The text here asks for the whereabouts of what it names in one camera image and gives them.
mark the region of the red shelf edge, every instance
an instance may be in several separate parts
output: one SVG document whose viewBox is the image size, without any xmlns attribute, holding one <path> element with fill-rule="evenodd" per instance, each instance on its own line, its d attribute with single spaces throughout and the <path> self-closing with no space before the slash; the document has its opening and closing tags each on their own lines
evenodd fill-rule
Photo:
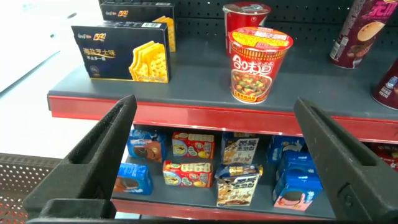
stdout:
<svg viewBox="0 0 398 224">
<path fill-rule="evenodd" d="M 101 119 L 117 102 L 96 98 L 49 96 L 56 118 Z M 137 102 L 136 124 L 301 136 L 293 113 Z M 332 116 L 361 141 L 398 143 L 398 121 Z"/>
</svg>

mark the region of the red snack can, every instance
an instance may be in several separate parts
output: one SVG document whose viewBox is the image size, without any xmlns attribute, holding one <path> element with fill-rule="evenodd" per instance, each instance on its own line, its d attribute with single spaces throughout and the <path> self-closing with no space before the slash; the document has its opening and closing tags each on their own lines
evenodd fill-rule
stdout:
<svg viewBox="0 0 398 224">
<path fill-rule="evenodd" d="M 241 27 L 261 27 L 267 19 L 271 8 L 258 2 L 236 2 L 223 6 L 225 20 L 225 44 L 229 55 L 229 33 Z"/>
<path fill-rule="evenodd" d="M 355 0 L 330 57 L 343 68 L 357 68 L 391 17 L 398 0 Z"/>
<path fill-rule="evenodd" d="M 398 58 L 391 65 L 378 86 L 372 92 L 372 97 L 380 104 L 398 110 Z"/>
<path fill-rule="evenodd" d="M 229 34 L 231 92 L 243 103 L 263 102 L 293 39 L 264 27 L 242 27 Z"/>
</svg>

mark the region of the store shelf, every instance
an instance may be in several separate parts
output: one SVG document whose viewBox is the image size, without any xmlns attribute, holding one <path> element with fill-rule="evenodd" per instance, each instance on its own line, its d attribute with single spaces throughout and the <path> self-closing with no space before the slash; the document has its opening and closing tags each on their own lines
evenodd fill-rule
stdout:
<svg viewBox="0 0 398 224">
<path fill-rule="evenodd" d="M 183 159 L 173 157 L 168 150 L 167 159 L 174 162 L 213 162 L 216 170 L 220 163 L 220 135 L 216 136 L 215 158 Z M 149 166 L 154 190 L 151 195 L 113 194 L 113 203 L 119 212 L 140 213 L 170 218 L 192 218 L 206 220 L 300 220 L 334 219 L 334 213 L 324 192 L 322 192 L 305 212 L 274 208 L 272 191 L 274 189 L 275 167 L 266 163 L 265 145 L 267 139 L 261 139 L 253 163 L 263 164 L 264 175 L 260 178 L 250 206 L 216 207 L 216 182 L 210 189 L 179 187 L 166 185 L 162 173 L 162 164 L 129 157 L 126 162 Z"/>
<path fill-rule="evenodd" d="M 293 46 L 268 99 L 258 105 L 232 97 L 223 39 L 190 37 L 180 38 L 171 56 L 169 84 L 90 80 L 81 66 L 49 91 L 49 107 L 54 117 L 100 119 L 118 99 L 133 94 L 137 124 L 301 135 L 292 112 L 301 96 L 362 141 L 397 143 L 398 113 L 370 97 L 396 53 L 375 46 L 361 68 L 349 70 L 328 61 L 330 46 Z"/>
</svg>

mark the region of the cracker image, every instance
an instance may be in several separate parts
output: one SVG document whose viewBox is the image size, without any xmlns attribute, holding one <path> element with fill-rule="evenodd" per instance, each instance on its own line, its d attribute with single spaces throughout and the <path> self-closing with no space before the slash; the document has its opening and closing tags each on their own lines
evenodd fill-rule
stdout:
<svg viewBox="0 0 398 224">
<path fill-rule="evenodd" d="M 382 22 L 371 22 L 366 24 L 359 30 L 358 32 L 358 40 L 367 41 L 374 37 L 382 28 L 384 27 L 384 23 Z"/>
</svg>

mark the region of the cracker box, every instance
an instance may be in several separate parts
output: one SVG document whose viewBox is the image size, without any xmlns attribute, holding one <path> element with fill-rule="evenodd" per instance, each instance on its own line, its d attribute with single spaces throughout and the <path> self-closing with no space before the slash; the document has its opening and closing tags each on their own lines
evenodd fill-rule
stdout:
<svg viewBox="0 0 398 224">
<path fill-rule="evenodd" d="M 220 165 L 216 172 L 217 206 L 250 205 L 257 182 L 262 175 L 262 166 Z"/>
<path fill-rule="evenodd" d="M 222 164 L 251 164 L 259 138 L 255 134 L 224 132 L 221 141 Z"/>
<path fill-rule="evenodd" d="M 72 30 L 91 78 L 169 82 L 166 24 L 103 21 Z"/>
<path fill-rule="evenodd" d="M 286 170 L 296 170 L 303 173 L 318 174 L 311 155 L 307 152 L 295 152 L 291 150 L 286 151 L 278 169 L 276 170 L 276 180 L 279 180 L 279 177 Z"/>
<path fill-rule="evenodd" d="M 166 158 L 166 135 L 134 129 L 130 131 L 127 148 L 131 157 L 163 162 Z"/>
<path fill-rule="evenodd" d="M 211 187 L 213 166 L 209 162 L 176 164 L 165 161 L 163 176 L 167 185 Z"/>
<path fill-rule="evenodd" d="M 170 51 L 175 52 L 174 5 L 169 2 L 114 2 L 101 4 L 104 20 L 164 22 L 167 24 Z"/>
<path fill-rule="evenodd" d="M 288 150 L 299 152 L 304 144 L 304 138 L 301 137 L 273 136 L 267 149 L 268 163 L 279 164 L 283 152 Z"/>
<path fill-rule="evenodd" d="M 173 133 L 174 156 L 212 159 L 214 150 L 214 135 Z"/>
<path fill-rule="evenodd" d="M 317 175 L 287 170 L 278 180 L 272 199 L 274 207 L 305 211 L 321 191 Z"/>
<path fill-rule="evenodd" d="M 147 166 L 120 164 L 113 192 L 150 195 L 152 189 L 152 177 Z"/>
</svg>

